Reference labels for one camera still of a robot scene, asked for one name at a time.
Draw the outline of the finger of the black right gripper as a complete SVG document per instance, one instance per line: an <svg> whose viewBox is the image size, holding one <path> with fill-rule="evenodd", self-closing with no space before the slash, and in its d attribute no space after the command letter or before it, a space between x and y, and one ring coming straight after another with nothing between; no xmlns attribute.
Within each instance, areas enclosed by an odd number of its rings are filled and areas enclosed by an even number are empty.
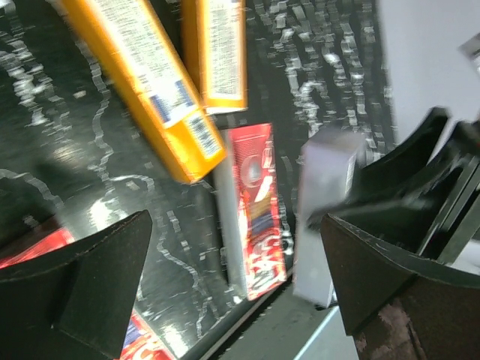
<svg viewBox="0 0 480 360"><path fill-rule="evenodd" d="M405 142L357 169L331 216L399 248L454 262L479 233L479 122L459 121L432 155L449 114L429 110Z"/></svg>

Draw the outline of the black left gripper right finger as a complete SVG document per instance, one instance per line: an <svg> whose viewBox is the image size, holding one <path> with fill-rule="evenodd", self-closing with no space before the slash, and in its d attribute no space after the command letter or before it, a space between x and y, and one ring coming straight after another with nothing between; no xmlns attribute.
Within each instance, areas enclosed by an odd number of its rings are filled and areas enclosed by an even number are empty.
<svg viewBox="0 0 480 360"><path fill-rule="evenodd" d="M329 215L321 237L360 359L479 358L479 276Z"/></svg>

